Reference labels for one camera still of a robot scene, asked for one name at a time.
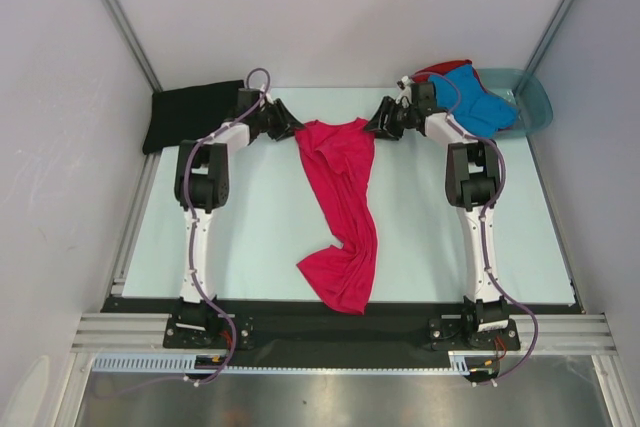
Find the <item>blue t shirt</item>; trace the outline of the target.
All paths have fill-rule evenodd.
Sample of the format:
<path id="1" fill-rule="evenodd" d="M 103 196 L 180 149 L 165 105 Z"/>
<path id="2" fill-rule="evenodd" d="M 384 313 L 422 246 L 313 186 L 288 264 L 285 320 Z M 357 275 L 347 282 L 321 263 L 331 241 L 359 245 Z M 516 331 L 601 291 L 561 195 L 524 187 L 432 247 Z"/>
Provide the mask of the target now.
<path id="1" fill-rule="evenodd" d="M 453 111 L 455 120 L 475 136 L 490 138 L 517 119 L 515 108 L 485 89 L 473 64 L 445 76 L 432 74 L 428 81 L 435 85 L 438 106 Z"/>

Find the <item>left aluminium corner post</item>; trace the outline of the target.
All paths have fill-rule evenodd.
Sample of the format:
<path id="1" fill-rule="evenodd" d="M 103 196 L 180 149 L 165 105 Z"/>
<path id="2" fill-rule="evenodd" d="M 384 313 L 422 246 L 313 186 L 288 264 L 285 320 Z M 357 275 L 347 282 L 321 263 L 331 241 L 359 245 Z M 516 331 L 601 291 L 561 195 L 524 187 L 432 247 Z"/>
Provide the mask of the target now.
<path id="1" fill-rule="evenodd" d="M 134 59 L 135 64 L 142 73 L 151 90 L 161 92 L 163 90 L 161 82 L 151 65 L 149 57 L 135 32 L 120 0 L 100 0 L 111 18 L 116 31 L 123 40 L 127 50 Z"/>

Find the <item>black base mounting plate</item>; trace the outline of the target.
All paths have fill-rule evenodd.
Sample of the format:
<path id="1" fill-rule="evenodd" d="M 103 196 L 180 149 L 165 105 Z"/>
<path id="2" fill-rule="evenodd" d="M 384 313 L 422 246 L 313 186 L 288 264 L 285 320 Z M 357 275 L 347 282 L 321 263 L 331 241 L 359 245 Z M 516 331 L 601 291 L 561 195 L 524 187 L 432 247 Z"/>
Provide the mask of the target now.
<path id="1" fill-rule="evenodd" d="M 448 353 L 470 350 L 483 357 L 501 357 L 523 348 L 525 330 L 516 323 L 521 309 L 508 306 L 509 330 L 491 342 L 473 346 L 459 331 L 463 303 L 374 302 L 363 315 L 330 310 L 320 302 L 221 300 L 218 306 L 230 334 L 211 348 L 163 346 L 167 322 L 178 299 L 110 297 L 101 311 L 123 320 L 159 323 L 159 347 L 193 352 L 197 369 L 231 366 L 263 369 L 391 370 L 427 369 L 446 365 Z"/>

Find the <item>teal plastic basin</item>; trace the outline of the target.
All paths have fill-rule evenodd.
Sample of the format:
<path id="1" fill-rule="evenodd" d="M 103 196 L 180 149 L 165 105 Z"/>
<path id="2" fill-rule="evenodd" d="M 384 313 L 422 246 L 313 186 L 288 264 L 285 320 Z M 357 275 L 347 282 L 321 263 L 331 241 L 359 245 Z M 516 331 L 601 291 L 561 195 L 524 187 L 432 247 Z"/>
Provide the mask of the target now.
<path id="1" fill-rule="evenodd" d="M 515 123 L 499 131 L 496 139 L 527 137 L 550 125 L 552 106 L 543 85 L 533 74 L 513 68 L 484 68 L 477 73 L 489 92 L 502 97 L 518 112 Z"/>

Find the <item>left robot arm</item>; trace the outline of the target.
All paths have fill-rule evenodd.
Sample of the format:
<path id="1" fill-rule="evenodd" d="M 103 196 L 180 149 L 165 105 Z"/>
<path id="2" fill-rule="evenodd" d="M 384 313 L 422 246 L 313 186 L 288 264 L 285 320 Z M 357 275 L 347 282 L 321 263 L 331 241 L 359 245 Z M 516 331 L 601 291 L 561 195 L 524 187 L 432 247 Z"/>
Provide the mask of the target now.
<path id="1" fill-rule="evenodd" d="M 167 322 L 163 346 L 211 348 L 230 334 L 220 307 L 212 262 L 212 234 L 230 194 L 230 160 L 262 134 L 274 141 L 304 128 L 279 98 L 264 89 L 242 88 L 231 118 L 200 140 L 179 146 L 174 196 L 186 222 L 186 256 L 179 300 Z"/>

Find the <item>red t shirt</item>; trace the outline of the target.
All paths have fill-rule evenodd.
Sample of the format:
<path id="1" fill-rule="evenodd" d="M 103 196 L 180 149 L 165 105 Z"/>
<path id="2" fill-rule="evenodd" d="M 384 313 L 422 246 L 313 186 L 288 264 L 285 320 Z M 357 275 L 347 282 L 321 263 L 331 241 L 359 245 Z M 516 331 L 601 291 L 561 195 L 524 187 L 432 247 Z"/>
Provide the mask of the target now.
<path id="1" fill-rule="evenodd" d="M 428 80 L 432 74 L 445 76 L 449 72 L 459 67 L 462 67 L 465 65 L 471 65 L 471 64 L 472 64 L 472 61 L 469 59 L 450 60 L 450 61 L 441 62 L 438 64 L 431 65 L 429 67 L 420 69 L 416 71 L 413 74 L 413 76 L 417 77 L 420 81 L 424 81 L 424 80 Z"/>

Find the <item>aluminium front rail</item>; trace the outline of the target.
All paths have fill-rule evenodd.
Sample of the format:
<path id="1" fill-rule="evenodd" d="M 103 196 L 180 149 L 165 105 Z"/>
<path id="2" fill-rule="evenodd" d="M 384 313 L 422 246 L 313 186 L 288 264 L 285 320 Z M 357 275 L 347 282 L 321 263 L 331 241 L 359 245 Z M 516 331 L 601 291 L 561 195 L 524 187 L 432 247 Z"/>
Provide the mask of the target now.
<path id="1" fill-rule="evenodd" d="M 237 337 L 181 328 L 169 314 L 82 316 L 72 342 L 103 372 L 210 376 L 229 373 L 468 375 L 505 371 L 533 356 L 612 356 L 617 348 L 601 315 L 524 315 L 502 334 L 461 337 L 459 319 L 244 317 Z"/>

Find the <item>aluminium corner post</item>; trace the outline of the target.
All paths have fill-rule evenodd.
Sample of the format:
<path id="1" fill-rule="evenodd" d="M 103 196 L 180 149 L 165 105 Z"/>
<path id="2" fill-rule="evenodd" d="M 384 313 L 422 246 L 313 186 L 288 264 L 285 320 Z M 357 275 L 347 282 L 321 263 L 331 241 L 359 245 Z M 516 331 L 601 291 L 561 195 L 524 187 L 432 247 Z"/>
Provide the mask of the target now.
<path id="1" fill-rule="evenodd" d="M 527 61 L 524 71 L 528 75 L 534 75 L 540 67 L 576 1 L 577 0 L 559 0 L 558 5 Z"/>
<path id="2" fill-rule="evenodd" d="M 151 65 L 149 57 L 135 32 L 120 0 L 100 0 L 111 18 L 116 31 L 123 40 L 127 50 L 134 59 L 135 64 L 142 73 L 151 90 L 161 92 L 163 90 L 161 82 Z"/>

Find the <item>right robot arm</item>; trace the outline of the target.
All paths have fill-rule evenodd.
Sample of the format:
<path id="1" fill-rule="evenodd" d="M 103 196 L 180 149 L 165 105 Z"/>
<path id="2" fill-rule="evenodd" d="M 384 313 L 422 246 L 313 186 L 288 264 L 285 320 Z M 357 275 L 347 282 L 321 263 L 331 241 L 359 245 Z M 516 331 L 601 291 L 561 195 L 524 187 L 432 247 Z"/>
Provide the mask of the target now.
<path id="1" fill-rule="evenodd" d="M 445 195 L 461 223 L 467 265 L 459 331 L 453 336 L 484 348 L 509 330 L 507 299 L 497 287 L 493 233 L 494 210 L 504 189 L 504 158 L 494 142 L 470 133 L 451 108 L 438 105 L 434 83 L 405 77 L 398 86 L 398 96 L 383 97 L 364 130 L 393 141 L 415 130 L 444 148 Z"/>

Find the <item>folded black t shirt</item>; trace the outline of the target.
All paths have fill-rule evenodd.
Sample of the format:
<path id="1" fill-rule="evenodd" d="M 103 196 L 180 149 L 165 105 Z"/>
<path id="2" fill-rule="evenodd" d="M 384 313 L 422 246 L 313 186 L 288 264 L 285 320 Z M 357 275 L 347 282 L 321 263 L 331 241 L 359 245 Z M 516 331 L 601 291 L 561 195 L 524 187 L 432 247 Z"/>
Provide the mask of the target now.
<path id="1" fill-rule="evenodd" d="M 214 132 L 229 117 L 243 87 L 242 80 L 232 80 L 153 93 L 142 153 L 150 155 Z"/>

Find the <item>right aluminium corner post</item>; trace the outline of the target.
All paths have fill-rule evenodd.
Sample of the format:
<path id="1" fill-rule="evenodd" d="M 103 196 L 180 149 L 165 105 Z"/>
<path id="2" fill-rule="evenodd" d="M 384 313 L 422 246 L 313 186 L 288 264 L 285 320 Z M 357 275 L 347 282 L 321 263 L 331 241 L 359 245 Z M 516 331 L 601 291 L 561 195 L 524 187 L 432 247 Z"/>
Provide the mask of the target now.
<path id="1" fill-rule="evenodd" d="M 534 75 L 540 67 L 576 1 L 577 0 L 559 0 L 558 5 L 527 61 L 524 71 L 528 75 Z"/>

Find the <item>pink t shirt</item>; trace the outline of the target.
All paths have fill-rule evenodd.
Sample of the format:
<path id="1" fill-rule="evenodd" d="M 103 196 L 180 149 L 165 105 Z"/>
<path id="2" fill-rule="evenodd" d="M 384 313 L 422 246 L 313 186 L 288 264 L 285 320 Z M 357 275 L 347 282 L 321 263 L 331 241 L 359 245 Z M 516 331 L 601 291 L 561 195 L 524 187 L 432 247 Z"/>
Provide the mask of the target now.
<path id="1" fill-rule="evenodd" d="M 375 157 L 366 121 L 331 125 L 310 121 L 295 133 L 301 164 L 338 246 L 330 245 L 297 263 L 319 299 L 330 309 L 365 313 L 376 272 L 378 235 L 368 206 Z"/>

